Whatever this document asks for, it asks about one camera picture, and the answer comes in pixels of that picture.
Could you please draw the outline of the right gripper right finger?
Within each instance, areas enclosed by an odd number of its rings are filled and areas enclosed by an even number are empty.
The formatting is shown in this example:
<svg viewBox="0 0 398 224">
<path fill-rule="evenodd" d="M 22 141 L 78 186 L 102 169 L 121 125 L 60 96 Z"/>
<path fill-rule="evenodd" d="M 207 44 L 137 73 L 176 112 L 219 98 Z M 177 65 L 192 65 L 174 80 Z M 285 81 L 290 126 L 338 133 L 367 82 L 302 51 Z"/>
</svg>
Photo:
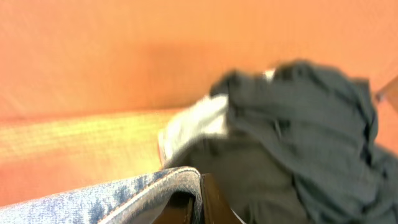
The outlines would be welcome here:
<svg viewBox="0 0 398 224">
<path fill-rule="evenodd" d="M 229 206 L 211 174 L 201 176 L 201 196 L 204 224 L 243 224 Z"/>
</svg>

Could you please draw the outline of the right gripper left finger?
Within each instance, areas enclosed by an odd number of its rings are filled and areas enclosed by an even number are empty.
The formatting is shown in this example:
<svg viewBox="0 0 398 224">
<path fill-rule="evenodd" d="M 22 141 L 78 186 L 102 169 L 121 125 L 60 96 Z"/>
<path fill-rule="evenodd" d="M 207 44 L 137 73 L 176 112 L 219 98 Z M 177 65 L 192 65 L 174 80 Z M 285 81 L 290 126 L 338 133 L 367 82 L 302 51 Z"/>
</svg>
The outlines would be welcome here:
<svg viewBox="0 0 398 224">
<path fill-rule="evenodd" d="M 152 224 L 191 224 L 195 199 L 192 194 L 175 192 Z"/>
</svg>

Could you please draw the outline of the light blue denim jeans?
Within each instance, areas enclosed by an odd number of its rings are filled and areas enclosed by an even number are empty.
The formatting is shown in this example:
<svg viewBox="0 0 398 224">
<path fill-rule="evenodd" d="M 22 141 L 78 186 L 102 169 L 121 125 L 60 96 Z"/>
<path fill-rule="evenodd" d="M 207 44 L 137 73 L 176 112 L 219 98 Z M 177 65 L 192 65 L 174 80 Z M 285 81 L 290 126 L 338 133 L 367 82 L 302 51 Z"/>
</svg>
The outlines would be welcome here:
<svg viewBox="0 0 398 224">
<path fill-rule="evenodd" d="M 192 167 L 161 170 L 1 207 L 1 223 L 152 223 L 176 194 L 192 197 L 192 222 L 201 223 L 201 175 Z"/>
</svg>

